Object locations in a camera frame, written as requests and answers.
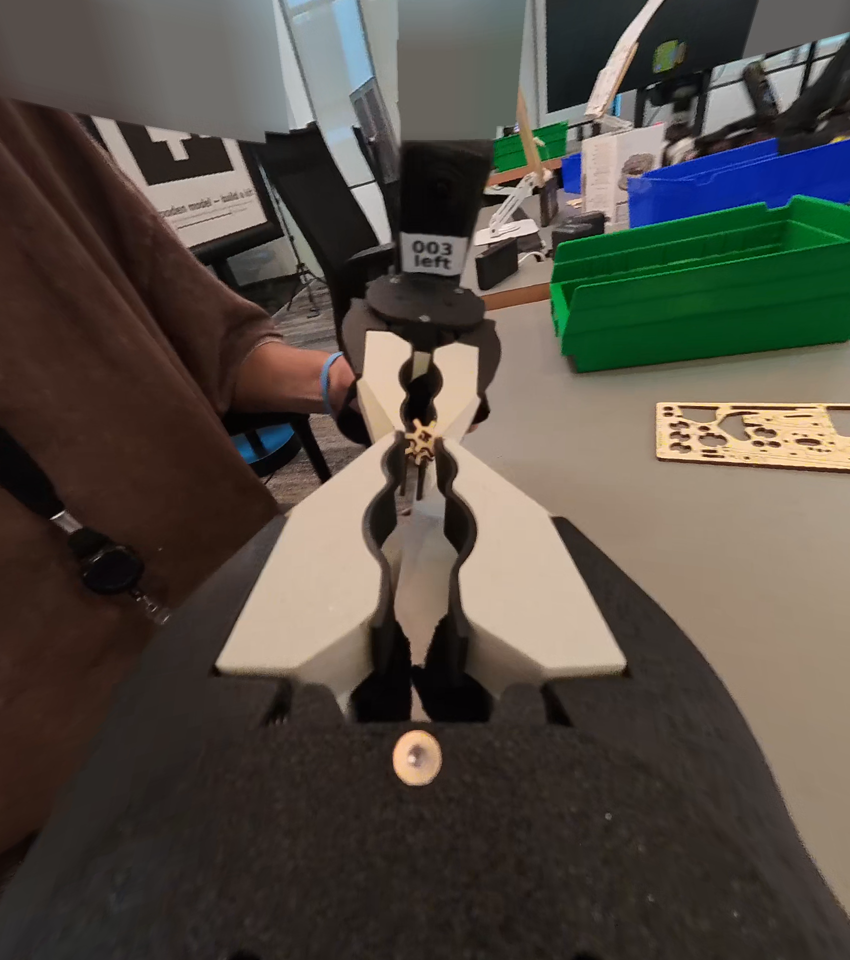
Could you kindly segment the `black badge reel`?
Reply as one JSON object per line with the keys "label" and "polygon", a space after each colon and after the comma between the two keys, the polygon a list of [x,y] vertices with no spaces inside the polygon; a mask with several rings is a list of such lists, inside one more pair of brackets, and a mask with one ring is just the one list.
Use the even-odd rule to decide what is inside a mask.
{"label": "black badge reel", "polygon": [[83,587],[96,596],[128,602],[156,626],[163,626],[171,612],[143,591],[146,567],[130,547],[78,522],[68,510],[50,518],[65,536]]}

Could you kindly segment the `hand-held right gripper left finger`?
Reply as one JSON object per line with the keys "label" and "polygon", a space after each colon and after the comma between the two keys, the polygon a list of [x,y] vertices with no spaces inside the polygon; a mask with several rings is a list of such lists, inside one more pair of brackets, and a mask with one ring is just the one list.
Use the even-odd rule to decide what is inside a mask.
{"label": "hand-held right gripper left finger", "polygon": [[406,439],[387,434],[287,514],[219,674],[323,686],[359,722],[411,718],[411,648],[383,550],[405,461]]}

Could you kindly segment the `large black monitor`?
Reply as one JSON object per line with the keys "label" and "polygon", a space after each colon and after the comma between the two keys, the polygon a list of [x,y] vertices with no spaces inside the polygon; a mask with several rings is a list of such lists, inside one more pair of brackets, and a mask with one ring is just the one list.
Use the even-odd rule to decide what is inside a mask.
{"label": "large black monitor", "polygon": [[[546,1],[544,68],[549,114],[584,108],[640,1]],[[619,90],[644,90],[733,62],[744,52],[757,1],[665,1],[638,39]]]}

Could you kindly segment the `wooden slat stand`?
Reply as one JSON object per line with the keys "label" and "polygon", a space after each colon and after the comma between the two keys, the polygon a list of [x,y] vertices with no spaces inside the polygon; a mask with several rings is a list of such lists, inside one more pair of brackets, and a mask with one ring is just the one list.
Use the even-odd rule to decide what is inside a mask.
{"label": "wooden slat stand", "polygon": [[[531,172],[542,173],[546,167],[539,154],[538,141],[532,131],[527,103],[521,88],[517,95],[516,122],[527,162],[527,173],[523,177]],[[538,197],[540,227],[550,226],[558,213],[558,184],[553,173],[551,174],[551,185],[536,190],[532,196]]]}

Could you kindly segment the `instruction booklet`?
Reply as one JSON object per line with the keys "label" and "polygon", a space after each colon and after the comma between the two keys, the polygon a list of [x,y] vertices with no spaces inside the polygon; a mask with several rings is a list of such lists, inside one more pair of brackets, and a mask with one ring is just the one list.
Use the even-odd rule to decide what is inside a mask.
{"label": "instruction booklet", "polygon": [[659,169],[665,124],[602,133],[581,144],[581,189],[586,212],[606,217],[606,230],[629,227],[630,182]]}

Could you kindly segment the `blue plastic bin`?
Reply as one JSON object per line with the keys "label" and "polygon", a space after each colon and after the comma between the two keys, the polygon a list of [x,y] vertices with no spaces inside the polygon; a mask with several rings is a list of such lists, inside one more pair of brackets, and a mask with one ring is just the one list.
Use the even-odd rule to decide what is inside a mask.
{"label": "blue plastic bin", "polygon": [[759,203],[785,207],[806,196],[850,200],[850,138],[780,152],[775,139],[662,167],[627,186],[632,228]]}

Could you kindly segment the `pale slanted board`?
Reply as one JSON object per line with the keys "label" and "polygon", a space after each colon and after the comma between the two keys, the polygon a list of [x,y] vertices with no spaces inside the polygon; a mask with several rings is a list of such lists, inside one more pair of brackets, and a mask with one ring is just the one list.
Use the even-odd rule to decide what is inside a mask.
{"label": "pale slanted board", "polygon": [[598,122],[607,115],[635,58],[643,32],[663,4],[664,1],[647,1],[619,37],[594,83],[584,112],[585,123]]}

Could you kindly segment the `wooden cutout sheet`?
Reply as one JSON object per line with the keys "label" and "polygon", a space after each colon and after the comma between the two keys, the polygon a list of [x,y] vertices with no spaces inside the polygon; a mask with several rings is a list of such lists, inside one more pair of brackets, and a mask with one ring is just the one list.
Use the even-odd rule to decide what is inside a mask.
{"label": "wooden cutout sheet", "polygon": [[719,403],[655,406],[655,458],[806,473],[850,474],[850,434],[836,416],[850,403]]}

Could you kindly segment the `marker sign board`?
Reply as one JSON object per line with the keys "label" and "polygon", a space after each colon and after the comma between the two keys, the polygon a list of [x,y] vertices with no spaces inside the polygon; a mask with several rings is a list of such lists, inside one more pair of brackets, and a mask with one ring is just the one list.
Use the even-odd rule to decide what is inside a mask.
{"label": "marker sign board", "polygon": [[283,236],[249,145],[229,138],[78,115],[189,249]]}

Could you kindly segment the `black office chair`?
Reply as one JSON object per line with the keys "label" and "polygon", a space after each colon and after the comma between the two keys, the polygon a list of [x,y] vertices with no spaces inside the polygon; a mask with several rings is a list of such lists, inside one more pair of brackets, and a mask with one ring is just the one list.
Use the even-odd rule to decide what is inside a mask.
{"label": "black office chair", "polygon": [[378,242],[316,124],[267,133],[249,148],[310,247],[329,290],[338,345],[354,358],[345,318],[371,282],[394,269],[395,247]]}

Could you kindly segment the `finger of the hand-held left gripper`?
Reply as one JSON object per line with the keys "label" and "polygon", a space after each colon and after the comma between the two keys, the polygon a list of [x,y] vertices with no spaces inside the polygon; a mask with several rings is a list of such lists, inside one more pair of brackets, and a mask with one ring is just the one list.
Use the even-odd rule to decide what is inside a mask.
{"label": "finger of the hand-held left gripper", "polygon": [[407,387],[402,372],[414,355],[413,345],[395,333],[369,330],[365,334],[358,402],[373,445],[406,431],[403,410]]}
{"label": "finger of the hand-held left gripper", "polygon": [[461,440],[473,425],[480,405],[479,348],[453,342],[431,355],[440,377],[437,393],[431,401],[434,417],[427,431],[433,438]]}

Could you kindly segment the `person's left forearm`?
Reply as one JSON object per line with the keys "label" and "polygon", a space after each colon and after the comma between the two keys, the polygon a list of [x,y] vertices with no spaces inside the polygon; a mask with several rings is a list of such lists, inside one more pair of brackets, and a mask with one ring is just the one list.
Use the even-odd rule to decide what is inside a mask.
{"label": "person's left forearm", "polygon": [[324,410],[322,374],[328,353],[268,341],[241,363],[229,412],[318,414]]}

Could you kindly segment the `small black box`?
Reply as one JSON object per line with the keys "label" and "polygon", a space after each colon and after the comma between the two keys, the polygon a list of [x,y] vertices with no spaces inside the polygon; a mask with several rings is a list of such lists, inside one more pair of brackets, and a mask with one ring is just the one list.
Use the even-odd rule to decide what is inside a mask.
{"label": "small black box", "polygon": [[519,270],[518,240],[510,237],[486,246],[475,255],[477,288],[488,292]]}
{"label": "small black box", "polygon": [[551,228],[551,243],[559,246],[565,242],[603,235],[608,217],[600,210],[578,213],[562,219]]}

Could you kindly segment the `small wooden gear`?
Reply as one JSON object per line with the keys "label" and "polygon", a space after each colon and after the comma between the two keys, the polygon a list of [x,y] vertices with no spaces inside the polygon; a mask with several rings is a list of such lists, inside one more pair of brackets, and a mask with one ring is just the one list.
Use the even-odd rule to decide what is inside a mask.
{"label": "small wooden gear", "polygon": [[414,418],[411,429],[405,434],[406,462],[420,469],[433,462],[438,436],[438,422],[435,419],[425,422],[420,418]]}

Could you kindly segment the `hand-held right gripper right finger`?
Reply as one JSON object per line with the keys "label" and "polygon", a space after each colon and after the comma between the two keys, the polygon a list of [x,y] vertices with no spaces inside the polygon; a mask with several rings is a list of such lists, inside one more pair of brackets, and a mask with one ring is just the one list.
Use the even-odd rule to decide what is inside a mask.
{"label": "hand-held right gripper right finger", "polygon": [[435,444],[454,548],[447,611],[423,662],[423,709],[484,723],[514,686],[618,677],[626,655],[579,570],[580,531],[450,438]]}

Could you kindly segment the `white articulated desk stand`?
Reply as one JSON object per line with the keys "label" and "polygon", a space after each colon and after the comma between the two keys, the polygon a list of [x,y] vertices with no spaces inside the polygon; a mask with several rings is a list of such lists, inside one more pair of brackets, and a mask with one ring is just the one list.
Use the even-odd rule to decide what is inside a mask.
{"label": "white articulated desk stand", "polygon": [[537,190],[551,186],[552,179],[552,172],[545,168],[542,173],[530,172],[524,175],[517,185],[506,188],[503,202],[491,214],[488,226],[475,232],[473,244],[479,247],[491,246],[500,241],[536,234],[539,227],[535,220],[525,218],[515,221],[515,213]]}

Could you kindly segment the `blue wristband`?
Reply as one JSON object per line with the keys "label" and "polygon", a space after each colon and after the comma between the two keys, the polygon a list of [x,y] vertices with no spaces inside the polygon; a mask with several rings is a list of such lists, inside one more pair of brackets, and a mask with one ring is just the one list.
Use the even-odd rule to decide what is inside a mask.
{"label": "blue wristband", "polygon": [[325,415],[331,418],[335,418],[338,415],[337,408],[332,397],[332,368],[340,359],[343,359],[344,356],[345,354],[342,351],[336,351],[329,354],[325,359],[320,371],[319,386],[323,411]]}

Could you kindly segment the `person in brown shirt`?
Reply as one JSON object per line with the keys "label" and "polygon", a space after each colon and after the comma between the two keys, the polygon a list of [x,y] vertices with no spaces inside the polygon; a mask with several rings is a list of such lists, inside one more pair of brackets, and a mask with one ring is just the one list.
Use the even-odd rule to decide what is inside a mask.
{"label": "person in brown shirt", "polygon": [[[222,424],[268,315],[203,268],[70,115],[0,99],[0,424],[179,605],[276,514]],[[0,874],[155,632],[0,488]]]}

